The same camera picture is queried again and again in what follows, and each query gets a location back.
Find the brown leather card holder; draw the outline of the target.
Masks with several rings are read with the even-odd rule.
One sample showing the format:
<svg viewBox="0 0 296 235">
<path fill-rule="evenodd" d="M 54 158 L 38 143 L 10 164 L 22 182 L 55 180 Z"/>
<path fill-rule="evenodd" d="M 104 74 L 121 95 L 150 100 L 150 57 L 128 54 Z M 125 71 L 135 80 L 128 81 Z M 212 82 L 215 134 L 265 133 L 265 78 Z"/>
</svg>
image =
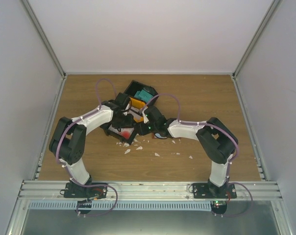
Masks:
<svg viewBox="0 0 296 235">
<path fill-rule="evenodd" d="M 170 139 L 172 143 L 176 143 L 176 140 L 180 141 L 180 138 L 178 139 L 173 139 L 173 138 L 170 138 L 170 137 L 164 137 L 164 136 L 161 136 L 160 134 L 158 133 L 152 133 L 152 137 L 154 139 L 159 139 L 159 140 L 167 140 L 167 139 Z"/>
</svg>

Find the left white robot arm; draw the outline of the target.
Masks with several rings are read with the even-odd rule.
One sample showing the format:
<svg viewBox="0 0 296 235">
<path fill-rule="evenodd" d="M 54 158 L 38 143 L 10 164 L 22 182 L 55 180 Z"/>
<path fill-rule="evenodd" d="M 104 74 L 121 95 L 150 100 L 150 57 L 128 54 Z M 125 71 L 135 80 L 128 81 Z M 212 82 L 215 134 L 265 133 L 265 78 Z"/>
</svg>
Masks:
<svg viewBox="0 0 296 235">
<path fill-rule="evenodd" d="M 90 112 L 75 118 L 62 117 L 55 128 L 49 143 L 49 151 L 56 162 L 65 168 L 70 180 L 76 184 L 75 192 L 82 198 L 92 193 L 90 174 L 87 172 L 82 156 L 86 137 L 102 125 L 120 130 L 133 127 L 133 117 L 128 113 L 131 99 L 119 93 L 114 100 L 104 101 Z"/>
</svg>

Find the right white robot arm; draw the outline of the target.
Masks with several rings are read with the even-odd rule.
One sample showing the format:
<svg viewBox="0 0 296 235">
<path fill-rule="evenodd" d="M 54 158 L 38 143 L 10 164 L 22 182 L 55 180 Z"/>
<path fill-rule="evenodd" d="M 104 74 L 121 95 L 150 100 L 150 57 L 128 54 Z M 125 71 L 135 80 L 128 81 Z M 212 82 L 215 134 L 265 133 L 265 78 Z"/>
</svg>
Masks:
<svg viewBox="0 0 296 235">
<path fill-rule="evenodd" d="M 218 118 L 212 117 L 201 122 L 167 119 L 155 106 L 146 108 L 143 118 L 143 121 L 135 125 L 141 136 L 153 133 L 163 138 L 199 141 L 212 162 L 211 174 L 205 187 L 207 192 L 213 198 L 220 198 L 226 194 L 230 165 L 239 153 L 239 142 Z"/>
</svg>

